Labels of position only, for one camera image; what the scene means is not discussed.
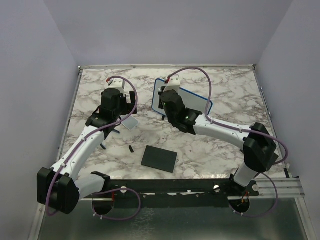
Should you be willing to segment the blue-framed whiteboard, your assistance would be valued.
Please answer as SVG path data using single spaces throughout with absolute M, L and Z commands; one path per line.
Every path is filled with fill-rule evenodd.
M 160 103 L 159 91 L 161 90 L 161 88 L 165 86 L 166 84 L 164 79 L 157 78 L 155 80 L 154 88 L 153 88 L 152 103 L 151 103 L 152 110 L 164 116 L 166 116 L 165 111 L 163 109 L 160 109 L 159 107 L 159 103 Z M 200 112 L 205 111 L 205 107 L 208 99 L 205 98 L 204 96 L 198 95 L 182 87 L 179 88 L 178 94 L 181 96 L 186 108 L 190 108 Z

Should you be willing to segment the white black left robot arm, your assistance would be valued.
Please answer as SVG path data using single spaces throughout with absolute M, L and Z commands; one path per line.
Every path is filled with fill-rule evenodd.
M 36 177 L 37 202 L 46 209 L 70 214 L 79 200 L 92 194 L 103 198 L 111 190 L 110 177 L 94 171 L 79 179 L 79 173 L 91 154 L 130 115 L 137 113 L 138 94 L 130 91 L 130 102 L 117 88 L 101 93 L 101 103 L 87 119 L 85 127 L 67 153 L 50 168 L 41 168 Z

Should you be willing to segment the black marker cap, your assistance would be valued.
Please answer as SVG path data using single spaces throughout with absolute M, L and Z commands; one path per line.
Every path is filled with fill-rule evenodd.
M 132 147 L 131 145 L 129 146 L 129 150 L 130 150 L 131 153 L 134 153 L 134 152 L 135 152 L 134 149 L 133 149 L 133 147 Z

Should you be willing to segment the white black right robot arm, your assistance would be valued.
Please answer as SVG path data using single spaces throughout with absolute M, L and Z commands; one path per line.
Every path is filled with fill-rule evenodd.
M 240 149 L 244 163 L 229 184 L 234 195 L 240 196 L 246 192 L 254 177 L 269 171 L 276 163 L 279 156 L 276 154 L 275 138 L 263 124 L 238 125 L 210 119 L 198 110 L 187 108 L 182 97 L 173 89 L 162 92 L 159 100 L 168 122 L 174 128 L 183 133 L 212 137 Z

